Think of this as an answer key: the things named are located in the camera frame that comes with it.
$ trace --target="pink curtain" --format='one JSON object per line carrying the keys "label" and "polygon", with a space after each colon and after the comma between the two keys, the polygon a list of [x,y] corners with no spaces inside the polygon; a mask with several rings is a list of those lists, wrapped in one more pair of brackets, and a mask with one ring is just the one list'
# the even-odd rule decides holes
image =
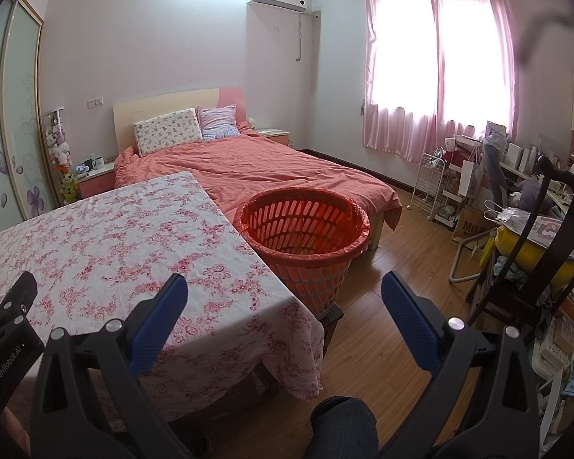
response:
{"label": "pink curtain", "polygon": [[366,0],[365,146],[418,162],[518,118],[508,0]]}

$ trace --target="hand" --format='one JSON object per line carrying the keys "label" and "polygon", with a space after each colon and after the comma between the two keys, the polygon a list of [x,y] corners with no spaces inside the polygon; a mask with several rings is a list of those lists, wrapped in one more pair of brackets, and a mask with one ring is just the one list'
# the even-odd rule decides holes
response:
{"label": "hand", "polygon": [[21,426],[21,423],[15,415],[8,408],[5,408],[0,420],[17,445],[19,445],[26,454],[31,455],[30,436],[23,429],[23,426]]}

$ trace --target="bed frame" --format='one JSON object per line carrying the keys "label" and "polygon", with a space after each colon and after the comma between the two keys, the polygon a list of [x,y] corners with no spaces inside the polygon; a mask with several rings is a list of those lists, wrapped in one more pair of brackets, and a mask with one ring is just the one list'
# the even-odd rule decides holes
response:
{"label": "bed frame", "polygon": [[[128,146],[136,145],[133,128],[135,122],[198,106],[211,109],[234,104],[236,105],[236,122],[246,121],[245,98],[242,88],[181,91],[117,103],[113,106],[113,116],[119,153]],[[383,232],[384,217],[384,212],[369,216],[370,243],[368,250],[378,248]]]}

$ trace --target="red laundry basket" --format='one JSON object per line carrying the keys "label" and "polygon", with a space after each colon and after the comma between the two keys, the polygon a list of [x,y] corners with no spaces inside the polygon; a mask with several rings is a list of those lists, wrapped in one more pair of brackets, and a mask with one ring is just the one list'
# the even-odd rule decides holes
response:
{"label": "red laundry basket", "polygon": [[314,188],[257,194],[239,207],[234,227],[318,319],[370,235],[368,216],[357,203]]}

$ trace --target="baseboard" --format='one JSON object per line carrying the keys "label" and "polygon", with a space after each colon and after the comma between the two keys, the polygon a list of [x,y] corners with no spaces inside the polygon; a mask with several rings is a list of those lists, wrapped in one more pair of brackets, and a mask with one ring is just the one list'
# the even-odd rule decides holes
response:
{"label": "baseboard", "polygon": [[336,158],[336,157],[333,157],[331,155],[326,155],[325,153],[321,153],[319,151],[314,151],[314,150],[311,150],[309,148],[305,148],[305,149],[300,150],[300,151],[302,153],[306,153],[308,155],[312,155],[312,156],[317,157],[317,158],[322,158],[323,160],[328,160],[330,162],[334,162],[335,164],[339,164],[339,165],[344,166],[346,168],[357,169],[358,171],[361,171],[362,173],[366,173],[366,174],[371,175],[372,177],[377,178],[378,180],[382,181],[386,185],[389,185],[389,186],[395,187],[395,188],[399,188],[400,190],[407,191],[408,193],[412,193],[414,191],[414,188],[410,185],[407,185],[406,183],[392,179],[389,176],[385,176],[384,174],[377,173],[376,171],[371,171],[370,169],[363,168],[362,166],[358,166],[357,164],[352,164],[351,162],[347,162],[346,160],[342,160],[340,158]]}

